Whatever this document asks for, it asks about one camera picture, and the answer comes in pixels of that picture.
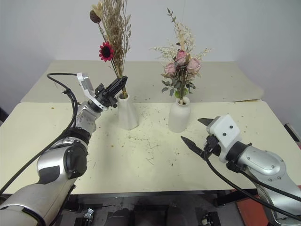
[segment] red flower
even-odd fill
[[[112,60],[114,50],[112,49],[108,41],[103,42],[103,45],[100,46],[99,52],[99,57],[101,57],[101,60],[104,60],[105,62]]]

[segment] green leaf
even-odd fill
[[[188,94],[188,89],[184,89],[184,96]]]
[[[167,88],[167,87],[164,87],[164,88],[162,89],[161,93],[163,93],[163,92],[165,92],[165,91],[167,91],[167,90],[168,90],[168,88]]]
[[[175,84],[177,84],[178,82],[178,79],[177,78],[174,78],[174,79],[171,79],[171,86],[174,86]]]
[[[172,97],[172,95],[174,94],[174,90],[173,89],[171,89],[170,91],[169,91],[169,95]]]
[[[176,98],[180,98],[180,92],[179,92],[179,91],[176,91],[176,92],[174,93],[174,95],[175,95]]]
[[[169,86],[169,81],[163,81],[163,80],[162,80],[162,83],[163,83],[164,85],[166,85],[166,86]]]
[[[181,82],[178,81],[177,84],[175,84],[174,88],[175,88],[175,89],[178,89],[180,86],[181,86]]]

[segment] pink rose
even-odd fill
[[[164,71],[167,77],[173,77],[175,73],[176,67],[174,63],[169,63],[168,65],[165,66]]]
[[[178,65],[183,66],[186,63],[186,52],[184,50],[179,50],[177,53],[177,56],[175,58],[175,61]]]
[[[199,72],[199,70],[201,69],[202,67],[202,64],[199,60],[197,60],[196,58],[192,58],[186,69],[188,71],[188,73],[191,73],[191,74],[197,74]]]

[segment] metal bracket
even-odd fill
[[[209,212],[203,216],[202,225],[206,226],[221,226],[217,212]]]
[[[90,100],[92,100],[93,103],[96,104],[103,111],[107,111],[108,108],[103,106],[101,103],[99,103],[98,100],[94,97],[95,91],[93,89],[93,86],[91,84],[88,74],[80,72],[80,73],[77,73],[76,76],[79,81],[80,87],[84,91],[85,96],[88,97]]]
[[[87,219],[89,219],[90,222],[92,222],[93,221],[93,213],[94,213],[94,210],[92,210],[92,209],[89,208],[85,212],[84,218],[87,218]]]

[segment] white wall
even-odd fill
[[[0,106],[10,112],[54,59],[97,60],[102,43],[89,20],[96,0],[0,0]],[[166,7],[189,25],[206,61],[237,61],[265,89],[282,122],[301,134],[301,1],[129,0],[129,61],[156,60],[173,27]]]

